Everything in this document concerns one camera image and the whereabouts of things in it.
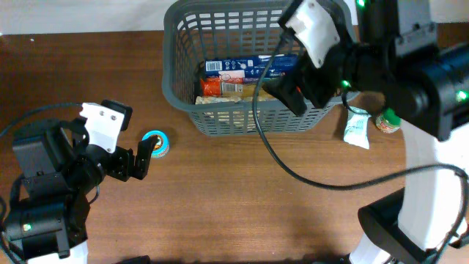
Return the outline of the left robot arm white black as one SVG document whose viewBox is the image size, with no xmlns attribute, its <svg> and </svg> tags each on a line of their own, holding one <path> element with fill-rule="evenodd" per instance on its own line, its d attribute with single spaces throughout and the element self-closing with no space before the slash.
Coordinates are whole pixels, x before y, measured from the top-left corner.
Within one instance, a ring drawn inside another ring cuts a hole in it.
<svg viewBox="0 0 469 264">
<path fill-rule="evenodd" d="M 38 120 L 18 129 L 12 149 L 22 173 L 12 184 L 10 212 L 1 224 L 6 255 L 14 263 L 48 254 L 70 259 L 88 238 L 87 194 L 107 175 L 143 180 L 157 142 L 150 137 L 137 150 L 117 147 L 109 153 L 90 143 L 83 117 Z"/>
</svg>

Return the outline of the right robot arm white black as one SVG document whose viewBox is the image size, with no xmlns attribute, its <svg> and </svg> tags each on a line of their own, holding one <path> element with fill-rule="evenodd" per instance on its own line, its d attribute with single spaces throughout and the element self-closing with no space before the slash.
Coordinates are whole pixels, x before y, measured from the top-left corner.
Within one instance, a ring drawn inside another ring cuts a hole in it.
<svg viewBox="0 0 469 264">
<path fill-rule="evenodd" d="M 295 115 L 341 90 L 377 92 L 402 121 L 405 187 L 361 208 L 363 237 L 343 263 L 436 263 L 468 244 L 468 45 L 441 49 L 428 1 L 290 3 L 283 37 L 305 48 L 268 86 Z"/>
</svg>

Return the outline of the rice bag beige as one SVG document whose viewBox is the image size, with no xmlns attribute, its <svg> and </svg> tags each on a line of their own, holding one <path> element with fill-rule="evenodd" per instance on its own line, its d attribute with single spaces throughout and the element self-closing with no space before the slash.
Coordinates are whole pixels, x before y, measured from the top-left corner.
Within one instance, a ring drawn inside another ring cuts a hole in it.
<svg viewBox="0 0 469 264">
<path fill-rule="evenodd" d="M 239 96 L 230 96 L 227 98 L 219 98 L 219 97 L 213 97 L 213 96 L 208 96 L 208 97 L 201 97 L 198 96 L 195 100 L 196 105 L 203 105 L 203 104 L 214 104 L 214 103 L 251 103 L 253 100 L 253 97 L 246 97 L 242 98 Z M 272 101 L 276 100 L 272 95 L 259 95 L 258 97 L 259 101 Z M 244 113 L 241 111 L 234 111 L 233 112 L 233 126 L 236 128 L 241 128 L 244 125 Z M 223 111 L 218 115 L 218 118 L 221 122 L 229 123 L 230 122 L 230 116 L 227 111 Z M 248 123 L 247 123 L 247 130 L 252 131 L 255 129 L 255 124 L 253 120 L 253 112 L 252 110 L 248 111 Z"/>
</svg>

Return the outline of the grey plastic basket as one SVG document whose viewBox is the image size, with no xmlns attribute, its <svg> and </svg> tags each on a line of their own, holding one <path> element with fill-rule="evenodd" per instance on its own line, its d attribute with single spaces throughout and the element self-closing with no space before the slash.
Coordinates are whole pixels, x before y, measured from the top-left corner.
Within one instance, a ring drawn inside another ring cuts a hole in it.
<svg viewBox="0 0 469 264">
<path fill-rule="evenodd" d="M 282 102 L 259 92 L 251 106 L 256 81 L 281 36 L 278 20 L 288 1 L 176 1 L 164 16 L 163 94 L 188 113 L 208 136 L 289 133 L 313 128 L 334 106 L 335 95 L 322 108 L 306 101 L 295 116 Z"/>
</svg>

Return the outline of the small round blue tin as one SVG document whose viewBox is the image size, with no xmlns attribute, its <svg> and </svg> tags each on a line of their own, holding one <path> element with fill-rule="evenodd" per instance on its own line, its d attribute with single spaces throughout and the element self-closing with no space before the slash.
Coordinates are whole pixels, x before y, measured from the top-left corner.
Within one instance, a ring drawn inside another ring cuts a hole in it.
<svg viewBox="0 0 469 264">
<path fill-rule="evenodd" d="M 170 150 L 170 143 L 168 136 L 162 131 L 149 131 L 143 136 L 143 140 L 149 139 L 151 137 L 157 138 L 157 143 L 154 146 L 152 151 L 152 158 L 162 158 Z"/>
</svg>

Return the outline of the spaghetti pack red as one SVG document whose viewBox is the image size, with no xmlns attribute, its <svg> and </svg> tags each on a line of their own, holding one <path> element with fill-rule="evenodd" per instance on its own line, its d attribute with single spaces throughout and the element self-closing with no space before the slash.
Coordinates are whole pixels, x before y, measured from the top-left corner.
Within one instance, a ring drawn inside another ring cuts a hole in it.
<svg viewBox="0 0 469 264">
<path fill-rule="evenodd" d="M 220 78 L 200 79 L 199 95 L 217 98 L 236 96 L 245 99 L 253 96 L 258 80 L 258 78 L 235 78 L 228 81 Z"/>
</svg>

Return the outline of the tissue multipack blue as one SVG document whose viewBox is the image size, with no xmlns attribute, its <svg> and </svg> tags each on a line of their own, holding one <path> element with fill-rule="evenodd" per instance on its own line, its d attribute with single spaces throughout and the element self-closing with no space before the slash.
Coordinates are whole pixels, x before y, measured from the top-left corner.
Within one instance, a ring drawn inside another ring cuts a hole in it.
<svg viewBox="0 0 469 264">
<path fill-rule="evenodd" d="M 205 76 L 208 78 L 259 78 L 270 60 L 270 55 L 239 57 L 234 59 L 214 59 L 204 63 Z M 289 72 L 297 63 L 294 54 L 276 55 L 265 74 L 266 78 L 277 78 Z"/>
</svg>

